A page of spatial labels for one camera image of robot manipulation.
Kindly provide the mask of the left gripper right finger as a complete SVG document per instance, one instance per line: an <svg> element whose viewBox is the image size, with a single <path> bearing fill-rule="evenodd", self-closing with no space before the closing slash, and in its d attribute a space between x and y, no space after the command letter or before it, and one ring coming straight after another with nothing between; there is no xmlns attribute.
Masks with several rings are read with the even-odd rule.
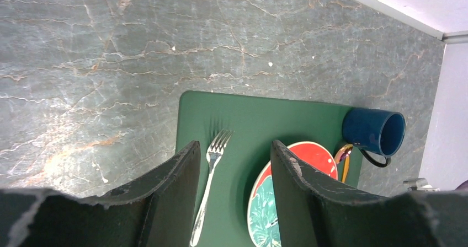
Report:
<svg viewBox="0 0 468 247"><path fill-rule="evenodd" d="M282 246L466 246L467 192L374 195L332 179L280 141L270 149Z"/></svg>

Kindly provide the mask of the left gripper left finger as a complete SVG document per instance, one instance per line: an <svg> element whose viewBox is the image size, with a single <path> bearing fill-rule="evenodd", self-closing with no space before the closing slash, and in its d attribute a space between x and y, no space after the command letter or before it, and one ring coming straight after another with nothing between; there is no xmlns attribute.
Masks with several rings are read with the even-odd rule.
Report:
<svg viewBox="0 0 468 247"><path fill-rule="evenodd" d="M188 246L200 144L103 196L1 190L2 246Z"/></svg>

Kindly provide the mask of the red teal floral plate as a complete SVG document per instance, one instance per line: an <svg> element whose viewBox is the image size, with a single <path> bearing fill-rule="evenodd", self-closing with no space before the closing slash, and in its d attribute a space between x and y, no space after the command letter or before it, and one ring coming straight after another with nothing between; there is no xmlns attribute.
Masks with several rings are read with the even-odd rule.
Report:
<svg viewBox="0 0 468 247"><path fill-rule="evenodd" d="M338 179L334 157L324 146L303 141L290 144L287 148L307 164ZM255 246L281 246L271 162L262 169L253 185L247 208L247 225Z"/></svg>

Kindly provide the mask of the iridescent rainbow metal spoon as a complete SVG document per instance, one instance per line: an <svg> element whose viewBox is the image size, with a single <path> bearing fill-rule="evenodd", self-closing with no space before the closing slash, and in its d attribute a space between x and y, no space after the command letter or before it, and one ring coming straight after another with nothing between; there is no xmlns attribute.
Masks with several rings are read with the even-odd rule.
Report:
<svg viewBox="0 0 468 247"><path fill-rule="evenodd" d="M341 147L336 154L334 155L334 161L336 164L339 164L340 162L344 161L346 158L348 158L353 150L354 146L352 144L345 144L343 147Z"/></svg>

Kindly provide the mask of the silver metal fork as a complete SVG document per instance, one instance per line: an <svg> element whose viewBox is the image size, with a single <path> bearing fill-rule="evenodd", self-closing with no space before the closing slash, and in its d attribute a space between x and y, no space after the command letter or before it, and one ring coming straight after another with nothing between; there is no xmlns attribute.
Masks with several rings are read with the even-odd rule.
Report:
<svg viewBox="0 0 468 247"><path fill-rule="evenodd" d="M214 177L214 172L215 172L216 166L218 165L218 163L220 162L224 154L224 150L229 140L231 139L232 135L233 135L233 131L231 130L221 130L212 140L210 145L208 146L208 149L206 152L206 160L208 162L208 178L207 178L205 190L203 193L203 197L201 200L201 204L197 212L197 215L195 217L192 235L191 235L190 242L189 242L190 246L197 246L200 240L201 233L203 230L204 220L206 216L208 198L209 198L209 193L211 189L211 183Z"/></svg>

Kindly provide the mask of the green rectangular placemat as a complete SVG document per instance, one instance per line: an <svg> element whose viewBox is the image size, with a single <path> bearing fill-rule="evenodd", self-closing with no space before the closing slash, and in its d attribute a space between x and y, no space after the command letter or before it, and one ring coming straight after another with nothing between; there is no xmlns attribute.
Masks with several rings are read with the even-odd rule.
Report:
<svg viewBox="0 0 468 247"><path fill-rule="evenodd" d="M233 135L211 183L199 246L253 246L247 208L253 185L270 161L270 146L316 142L335 154L349 106L312 101L187 91L179 101L176 149L198 141L201 150L196 203L208 178L206 152L221 130Z"/></svg>

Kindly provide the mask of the dark blue mug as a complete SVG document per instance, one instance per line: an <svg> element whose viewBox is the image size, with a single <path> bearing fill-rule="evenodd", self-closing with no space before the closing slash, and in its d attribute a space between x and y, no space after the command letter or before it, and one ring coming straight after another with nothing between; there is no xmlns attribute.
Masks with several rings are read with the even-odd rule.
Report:
<svg viewBox="0 0 468 247"><path fill-rule="evenodd" d="M344 140L358 148L371 164L385 168L399 150L406 132L400 112L353 108L342 123Z"/></svg>

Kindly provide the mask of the yellow pencil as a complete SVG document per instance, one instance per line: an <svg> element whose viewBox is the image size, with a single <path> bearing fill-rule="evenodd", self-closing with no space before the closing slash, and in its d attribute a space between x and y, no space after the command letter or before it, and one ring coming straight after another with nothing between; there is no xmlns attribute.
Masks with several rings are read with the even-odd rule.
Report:
<svg viewBox="0 0 468 247"><path fill-rule="evenodd" d="M346 182L348 171L349 171L349 165L350 165L350 155L346 155L344 159L344 167L343 167L343 173L342 173L342 179L341 179L341 182L343 183Z"/></svg>

